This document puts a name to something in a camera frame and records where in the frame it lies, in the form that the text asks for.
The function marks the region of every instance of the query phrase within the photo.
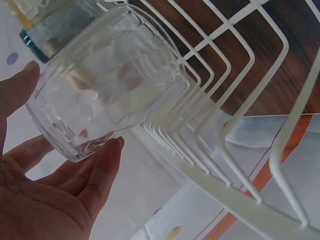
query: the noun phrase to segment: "wooden table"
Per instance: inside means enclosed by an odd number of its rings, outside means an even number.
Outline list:
[[[250,3],[249,0],[211,1],[228,19]],[[166,0],[148,0],[148,2],[177,28],[193,47],[203,40],[190,23]],[[320,0],[313,0],[313,2],[320,9]],[[130,3],[153,15],[139,0],[131,0]],[[202,0],[176,0],[176,3],[197,22],[207,35],[223,24]],[[304,0],[270,0],[263,5],[263,8],[285,34],[289,42],[289,52],[279,70],[246,115],[285,115],[293,107],[316,57],[320,46],[320,24]],[[234,27],[253,50],[255,63],[221,108],[231,115],[250,95],[283,49],[279,36],[257,10],[236,23]],[[185,55],[189,51],[188,48],[170,29],[167,27],[165,29],[171,35],[181,54]],[[249,55],[230,30],[225,31],[213,42],[224,53],[232,67],[229,76],[211,97],[212,101],[216,102],[247,65]],[[226,71],[226,64],[209,45],[199,53],[213,69],[215,74],[213,84],[216,83]],[[203,82],[206,82],[209,73],[197,58],[193,56],[188,62],[198,72]],[[319,78],[304,113],[320,113]]]

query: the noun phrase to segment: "clear drinking glass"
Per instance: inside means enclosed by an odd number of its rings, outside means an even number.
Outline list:
[[[78,162],[176,98],[184,72],[161,26],[120,4],[49,62],[26,106],[49,142]]]

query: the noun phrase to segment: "white wire dish rack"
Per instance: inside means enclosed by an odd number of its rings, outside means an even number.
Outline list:
[[[215,201],[220,203],[230,213],[239,220],[248,225],[251,229],[262,235],[268,240],[319,240],[320,231],[310,226],[310,220],[303,205],[298,199],[295,191],[281,170],[281,158],[285,146],[295,129],[295,126],[304,110],[304,107],[311,95],[312,89],[316,83],[320,72],[320,50],[318,50],[313,66],[307,76],[302,90],[280,132],[275,138],[274,144],[270,150],[269,169],[280,187],[287,201],[298,216],[298,220],[293,219],[281,211],[275,210],[264,204],[261,193],[257,190],[253,182],[245,174],[243,169],[237,164],[236,156],[233,156],[226,148],[225,139],[227,134],[242,119],[248,109],[253,105],[258,96],[265,89],[267,84],[273,78],[281,64],[283,63],[288,51],[289,42],[277,26],[274,20],[264,9],[264,4],[269,0],[250,0],[250,3],[243,7],[233,17],[227,19],[219,9],[213,4],[214,1],[203,0],[203,2],[222,20],[223,24],[210,35],[205,34],[199,25],[174,1],[168,2],[194,27],[194,29],[203,37],[196,47],[192,45],[175,29],[175,27],[166,20],[150,3],[146,0],[141,2],[151,10],[164,24],[166,24],[174,34],[187,46],[189,52],[183,56],[184,64],[189,71],[196,77],[195,85],[189,85],[188,88],[178,96],[175,101],[164,106],[157,114],[152,116],[143,126],[135,129],[136,133],[145,140],[150,147],[156,149],[168,160],[175,168],[182,172],[189,179],[193,180],[203,190],[205,190]],[[320,22],[320,12],[312,0],[304,0],[317,20]],[[217,112],[226,102],[236,87],[244,79],[249,70],[255,63],[255,53],[245,41],[242,35],[236,30],[234,25],[250,15],[253,11],[258,11],[272,27],[274,32],[282,41],[282,51],[277,56],[275,62],[261,79],[256,88],[244,101],[237,112],[227,122],[219,133],[217,148],[223,154],[224,161],[242,181],[253,197],[244,194],[239,189],[233,187],[229,176],[220,169],[215,159],[210,157],[201,144],[201,132],[206,129],[209,123],[217,118]],[[192,141],[186,142],[182,137],[182,128],[188,125],[192,118],[197,114],[198,109],[210,101],[210,97],[218,87],[224,82],[230,74],[232,65],[225,57],[224,53],[215,45],[213,40],[225,31],[230,30],[238,41],[243,45],[249,55],[249,62],[236,77],[229,88],[224,92],[220,99],[213,105],[202,122],[194,129]],[[215,74],[208,63],[200,56],[199,51],[206,46],[210,46],[224,61],[226,70],[218,81],[210,88]],[[203,86],[203,79],[188,64],[187,60],[196,57],[204,68],[210,73],[209,79]],[[193,109],[186,117],[186,111]]]

